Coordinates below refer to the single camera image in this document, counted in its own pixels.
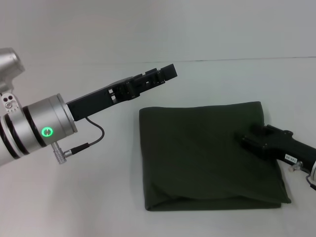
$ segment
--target white wall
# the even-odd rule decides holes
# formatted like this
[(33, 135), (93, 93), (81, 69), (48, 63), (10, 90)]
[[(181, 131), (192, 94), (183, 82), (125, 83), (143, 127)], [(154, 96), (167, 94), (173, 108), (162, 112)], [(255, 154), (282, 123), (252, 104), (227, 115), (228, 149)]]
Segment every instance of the white wall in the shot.
[[(178, 72), (91, 116), (105, 139), (65, 165), (47, 147), (1, 167), (0, 236), (315, 233), (315, 191), (286, 164), (292, 204), (281, 209), (145, 211), (138, 133), (143, 107), (261, 101), (267, 123), (316, 147), (316, 58), (293, 59), (316, 56), (315, 7), (312, 0), (0, 0), (0, 47), (14, 47), (26, 67), (14, 81), (23, 105), (56, 93), (70, 101), (173, 62)], [(64, 150), (99, 136), (85, 121), (77, 127), (60, 142)]]

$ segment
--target screw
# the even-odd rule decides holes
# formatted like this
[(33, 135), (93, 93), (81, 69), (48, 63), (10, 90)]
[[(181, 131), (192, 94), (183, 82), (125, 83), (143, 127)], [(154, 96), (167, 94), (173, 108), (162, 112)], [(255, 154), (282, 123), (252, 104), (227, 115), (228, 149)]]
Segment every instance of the screw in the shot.
[(5, 107), (6, 107), (7, 109), (11, 109), (11, 108), (12, 108), (12, 105), (11, 105), (11, 103), (6, 103), (6, 104), (5, 104)]

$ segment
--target green led light ring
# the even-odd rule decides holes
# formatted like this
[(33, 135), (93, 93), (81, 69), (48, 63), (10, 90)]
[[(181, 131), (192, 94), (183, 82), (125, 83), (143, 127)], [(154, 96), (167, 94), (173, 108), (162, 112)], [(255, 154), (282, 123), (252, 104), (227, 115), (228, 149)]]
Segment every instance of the green led light ring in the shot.
[(51, 127), (45, 127), (41, 130), (41, 134), (44, 136), (44, 137), (50, 137), (51, 135), (53, 135), (54, 131)]

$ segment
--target black stripe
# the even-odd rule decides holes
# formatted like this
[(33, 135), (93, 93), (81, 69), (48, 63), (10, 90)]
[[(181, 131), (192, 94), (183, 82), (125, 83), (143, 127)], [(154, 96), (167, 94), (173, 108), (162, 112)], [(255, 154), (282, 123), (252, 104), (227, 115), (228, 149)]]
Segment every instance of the black stripe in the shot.
[(24, 112), (24, 115), (25, 115), (25, 118), (26, 120), (29, 122), (29, 125), (34, 133), (34, 136), (36, 137), (36, 140), (38, 141), (38, 143), (40, 144), (41, 147), (46, 147), (46, 143), (44, 142), (44, 140), (42, 139), (37, 127), (35, 126), (35, 123), (32, 119), (32, 116), (30, 114), (30, 111), (29, 111), (29, 107), (28, 106), (25, 106), (23, 108), (23, 112)]
[(10, 132), (11, 132), (11, 135), (12, 135), (12, 137), (13, 137), (13, 140), (15, 141), (17, 147), (19, 148), (19, 150), (20, 150), (23, 154), (28, 155), (29, 152), (28, 152), (28, 150), (26, 150), (26, 148), (25, 148), (25, 146), (23, 145), (23, 143), (21, 142), (21, 140), (20, 140), (18, 134), (16, 133), (16, 130), (15, 130), (14, 126), (13, 126), (13, 123), (12, 123), (12, 121), (11, 121), (9, 115), (6, 114), (6, 115), (4, 116), (4, 119), (5, 119), (6, 125), (7, 125), (7, 127), (9, 128), (9, 130), (10, 130)]
[(9, 143), (9, 141), (4, 133), (1, 122), (0, 122), (0, 137), (2, 138), (2, 141), (5, 145), (5, 147), (7, 148), (7, 150), (9, 151), (9, 153), (11, 154), (11, 156), (15, 159), (19, 159), (19, 156), (16, 154), (16, 152), (12, 148), (11, 144)]

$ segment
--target black cable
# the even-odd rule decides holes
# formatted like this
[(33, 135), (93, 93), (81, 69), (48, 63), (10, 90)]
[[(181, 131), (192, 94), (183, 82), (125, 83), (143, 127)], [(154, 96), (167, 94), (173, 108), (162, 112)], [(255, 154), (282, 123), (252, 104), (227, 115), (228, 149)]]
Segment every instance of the black cable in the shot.
[(304, 171), (305, 173), (308, 173), (308, 175), (305, 177), (305, 179), (311, 185), (312, 183), (308, 179), (311, 176), (310, 171), (308, 169), (303, 168), (303, 167), (301, 167), (300, 169), (301, 169), (301, 171)]
[(77, 154), (78, 152), (81, 152), (81, 151), (83, 151), (84, 149), (87, 149), (90, 146), (93, 146), (94, 144), (98, 143), (99, 141), (101, 141), (104, 138), (104, 135), (105, 135), (104, 129), (100, 125), (96, 124), (95, 122), (92, 122), (89, 118), (85, 118), (85, 119), (89, 123), (91, 123), (92, 125), (94, 125), (97, 128), (99, 128), (102, 131), (102, 135), (101, 135), (101, 137), (98, 140), (96, 140), (94, 142), (85, 143), (85, 144), (82, 144), (82, 145), (80, 145), (78, 147), (74, 147), (74, 148), (70, 149), (72, 155)]
[(104, 132), (104, 129), (103, 129), (100, 125), (96, 124), (95, 122), (92, 122), (88, 117), (86, 117), (85, 119), (86, 119), (89, 123), (91, 123), (92, 125), (96, 126), (97, 128), (99, 128), (99, 129), (102, 131), (102, 135), (101, 135), (101, 137), (100, 137), (98, 140), (89, 143), (89, 146), (92, 146), (92, 145), (98, 143), (99, 141), (101, 141), (101, 140), (104, 138), (105, 132)]

